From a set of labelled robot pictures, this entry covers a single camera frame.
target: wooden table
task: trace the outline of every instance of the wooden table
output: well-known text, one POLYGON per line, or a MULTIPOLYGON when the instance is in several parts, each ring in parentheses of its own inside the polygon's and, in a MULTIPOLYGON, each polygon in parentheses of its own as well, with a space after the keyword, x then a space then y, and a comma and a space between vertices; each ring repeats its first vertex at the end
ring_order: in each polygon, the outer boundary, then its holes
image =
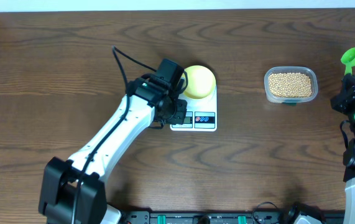
MULTIPOLYGON (((215 133, 140 134, 107 186, 112 205, 344 209, 345 117, 329 100, 340 57, 355 46, 355 9, 0 13, 0 223, 43 223, 46 163, 67 159, 114 113, 124 87, 113 44, 153 67, 163 58, 206 65, 219 113, 215 133), (315 100, 267 101, 264 74, 284 65, 316 73, 315 100)), ((130 80, 146 72, 122 62, 130 80)))

